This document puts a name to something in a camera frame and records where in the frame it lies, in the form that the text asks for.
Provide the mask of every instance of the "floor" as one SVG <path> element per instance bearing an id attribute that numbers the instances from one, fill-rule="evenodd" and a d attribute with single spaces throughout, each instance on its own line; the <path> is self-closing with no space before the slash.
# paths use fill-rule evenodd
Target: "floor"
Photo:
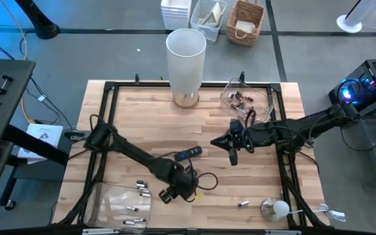
<path id="1" fill-rule="evenodd" d="M 230 9 L 235 0 L 227 1 Z M 15 2 L 6 2 L 21 26 L 31 29 Z M 166 79 L 166 33 L 160 0 L 35 2 L 63 33 L 51 40 L 28 34 L 29 59 L 37 62 L 33 77 L 72 125 L 77 122 L 89 79 L 133 79 L 135 73 L 143 80 Z M 204 80 L 229 80 L 245 71 L 247 81 L 298 82 L 305 112 L 311 114 L 330 105 L 327 93 L 340 80 L 365 59 L 376 59 L 376 30 L 365 26 L 363 33 L 353 37 L 332 33 L 340 32 L 336 18 L 346 14 L 357 0 L 258 2 L 270 14 L 265 15 L 257 45 L 243 48 L 230 43 L 223 23 L 217 42 L 208 44 Z M 225 12 L 225 21 L 229 13 Z M 376 27 L 376 8 L 363 23 Z M 21 36 L 14 27 L 0 4 L 0 46 L 19 59 Z M 25 95 L 25 103 L 29 116 L 54 119 L 53 113 L 33 97 Z M 11 123 L 27 127 L 20 110 Z M 347 217 L 345 223 L 332 224 L 376 232 L 376 191 L 362 189 L 374 173 L 367 153 L 346 148 L 339 130 L 332 129 L 317 139 L 315 155 L 326 203 Z M 0 194 L 9 172 L 7 168 L 0 181 Z M 17 207 L 12 211 L 0 208 L 0 229 L 46 225 L 59 189 L 58 181 L 20 180 L 12 195 Z"/>

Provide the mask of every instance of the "clear plastic container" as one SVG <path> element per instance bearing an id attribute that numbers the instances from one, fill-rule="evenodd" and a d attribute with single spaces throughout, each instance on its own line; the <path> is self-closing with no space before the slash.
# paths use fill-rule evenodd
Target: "clear plastic container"
<path id="1" fill-rule="evenodd" d="M 243 98 L 238 99 L 236 97 L 237 92 Z M 242 122 L 245 121 L 249 109 L 253 107 L 253 110 L 256 112 L 255 123 L 268 121 L 275 103 L 274 98 L 268 96 L 266 92 L 264 93 L 249 87 L 239 78 L 233 78 L 228 82 L 227 86 L 220 94 L 220 100 L 221 109 Z M 243 107 L 238 106 L 241 101 L 244 103 Z M 248 126 L 250 126 L 251 120 L 252 119 L 249 118 Z"/>
<path id="2" fill-rule="evenodd" d="M 206 24 L 201 24 L 202 20 L 207 17 L 214 5 L 218 3 L 221 9 L 221 16 L 215 27 L 210 27 Z M 205 38 L 214 43 L 220 32 L 221 22 L 223 22 L 224 11 L 227 3 L 222 0 L 198 0 L 195 5 L 193 15 L 191 17 L 191 28 L 202 33 Z"/>
<path id="3" fill-rule="evenodd" d="M 152 202 L 151 197 L 140 196 L 139 189 L 97 183 L 88 198 L 84 223 L 91 227 L 141 233 L 149 222 Z M 132 221 L 134 224 L 126 225 L 125 221 Z"/>

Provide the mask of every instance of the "black cable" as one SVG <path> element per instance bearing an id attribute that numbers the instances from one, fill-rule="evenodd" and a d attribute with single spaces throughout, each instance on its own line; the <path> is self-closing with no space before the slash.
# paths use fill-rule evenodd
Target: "black cable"
<path id="1" fill-rule="evenodd" d="M 207 190 L 207 191 L 215 189 L 219 185 L 219 178 L 214 173 L 211 173 L 211 172 L 202 173 L 201 175 L 197 176 L 196 178 L 198 180 L 200 180 L 201 176 L 205 176 L 205 175 L 214 176 L 214 178 L 215 178 L 215 185 L 213 187 L 210 187 L 210 188 L 204 188 L 204 187 L 201 187 L 199 185 L 197 185 L 197 187 L 199 187 L 200 189 L 203 189 L 203 190 Z"/>
<path id="2" fill-rule="evenodd" d="M 0 47 L 0 51 L 2 53 L 4 53 L 8 58 L 12 59 L 12 60 L 15 60 L 14 57 L 12 57 L 6 50 L 2 49 L 2 47 Z"/>
<path id="3" fill-rule="evenodd" d="M 306 137 L 304 137 L 302 134 L 300 134 L 299 132 L 297 132 L 297 131 L 289 128 L 289 127 L 273 126 L 273 127 L 268 127 L 267 129 L 258 129 L 258 128 L 254 128 L 253 126 L 250 126 L 247 129 L 245 129 L 245 131 L 248 130 L 248 129 L 252 129 L 252 130 L 255 130 L 255 131 L 267 131 L 267 130 L 270 130 L 270 129 L 284 129 L 284 130 L 288 130 L 288 131 L 293 132 L 294 134 L 296 134 L 300 138 L 302 138 L 309 145 L 311 145 L 311 143 L 309 143 L 309 141 L 308 141 L 308 139 Z"/>
<path id="4" fill-rule="evenodd" d="M 32 97 L 36 98 L 36 100 L 38 100 L 39 98 L 37 96 L 35 96 L 34 94 L 32 94 L 29 89 L 27 87 L 25 87 L 25 91 Z M 59 115 L 58 112 L 56 112 L 56 110 L 54 110 L 52 107 L 48 106 L 44 101 L 41 102 L 43 105 L 45 105 L 45 107 L 47 107 L 48 109 L 50 109 L 51 111 L 53 111 L 55 114 L 56 114 L 56 119 L 54 121 L 51 121 L 51 124 L 50 125 L 53 125 L 54 123 L 56 123 L 56 121 L 61 121 L 61 116 Z"/>
<path id="5" fill-rule="evenodd" d="M 320 175 L 319 164 L 317 163 L 317 161 L 314 160 L 314 158 L 310 157 L 309 155 L 307 155 L 307 154 L 305 154 L 305 153 L 303 153 L 303 152 L 301 152 L 301 151 L 299 151 L 298 153 L 300 153 L 301 155 L 304 155 L 305 157 L 307 157 L 307 158 L 309 158 L 310 160 L 312 160 L 312 161 L 314 162 L 314 164 L 316 164 L 316 166 L 317 166 L 317 172 L 318 172 L 319 175 Z"/>
<path id="6" fill-rule="evenodd" d="M 340 128 L 340 134 L 342 135 L 343 142 L 346 144 L 346 146 L 347 146 L 348 148 L 350 148 L 351 150 L 353 150 L 353 151 L 370 151 L 370 150 L 373 150 L 373 149 L 376 148 L 376 146 L 373 146 L 373 147 L 370 147 L 370 148 L 368 148 L 368 149 L 356 149 L 356 148 L 350 146 L 350 145 L 346 142 L 345 137 L 344 137 L 344 135 L 343 135 L 343 129 L 342 129 L 342 128 Z"/>
<path id="7" fill-rule="evenodd" d="M 53 203 L 52 207 L 50 207 L 50 217 L 49 217 L 49 223 L 48 223 L 48 225 L 50 225 L 52 223 L 53 213 L 54 213 L 53 208 L 54 208 L 54 206 L 56 204 L 57 204 L 57 201 Z"/>
<path id="8" fill-rule="evenodd" d="M 323 118 L 325 118 L 325 117 L 327 117 L 327 116 L 328 116 L 328 115 L 326 114 L 326 115 L 323 115 L 323 116 L 317 118 L 317 120 L 315 120 L 315 121 L 313 122 L 313 124 L 311 125 L 310 131 L 308 132 L 308 140 L 309 140 L 309 142 L 311 143 L 311 145 L 310 145 L 311 147 L 313 147 L 313 144 L 314 144 L 314 142 L 311 140 L 311 133 L 313 132 L 314 127 L 316 126 L 316 124 L 317 124 L 321 119 L 323 119 Z"/>
<path id="9" fill-rule="evenodd" d="M 71 131 L 73 131 L 73 128 L 72 128 L 72 125 L 70 123 L 70 121 L 68 120 L 68 118 L 64 115 L 64 113 L 49 99 L 49 97 L 45 94 L 45 92 L 43 92 L 43 90 L 40 88 L 40 86 L 36 83 L 36 81 L 34 81 L 33 78 L 30 78 L 30 80 L 34 83 L 34 86 L 36 87 L 37 91 L 45 97 L 45 99 L 57 110 L 59 111 L 59 113 L 66 119 L 66 122 L 68 123 L 69 125 L 69 128 Z"/>
<path id="10" fill-rule="evenodd" d="M 23 52 L 23 41 L 24 41 L 24 38 L 27 36 L 27 34 L 29 33 L 34 33 L 34 30 L 29 30 L 27 32 L 24 33 L 24 37 L 21 37 L 21 41 L 20 41 L 20 53 L 24 55 L 24 52 Z"/>
<path id="11" fill-rule="evenodd" d="M 83 153 L 85 153 L 87 151 L 89 151 L 89 149 L 85 149 L 83 151 L 80 151 L 79 153 L 75 153 L 74 155 L 72 155 L 72 156 L 69 157 L 69 160 L 71 160 L 72 158 L 77 157 L 78 155 L 83 154 Z"/>

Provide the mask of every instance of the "screw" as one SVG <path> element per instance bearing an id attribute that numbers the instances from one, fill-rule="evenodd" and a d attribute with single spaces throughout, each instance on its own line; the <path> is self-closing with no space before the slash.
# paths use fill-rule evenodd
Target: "screw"
<path id="1" fill-rule="evenodd" d="M 10 76 L 3 75 L 3 79 L 4 79 L 5 81 L 4 81 L 3 87 L 1 87 L 1 89 L 4 89 L 5 84 L 7 84 L 7 81 L 12 82 L 12 78 L 11 78 Z"/>

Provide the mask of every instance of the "paper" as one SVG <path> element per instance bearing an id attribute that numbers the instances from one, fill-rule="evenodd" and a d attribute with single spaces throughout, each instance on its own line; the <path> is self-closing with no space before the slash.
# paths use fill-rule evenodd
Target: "paper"
<path id="1" fill-rule="evenodd" d="M 59 144 L 60 137 L 62 135 L 62 126 L 58 125 L 42 125 L 30 123 L 27 128 L 27 134 L 38 138 L 42 141 L 45 141 L 55 147 Z M 25 159 L 34 159 L 34 160 L 46 160 L 44 157 L 28 151 L 26 149 L 20 148 L 17 157 Z"/>

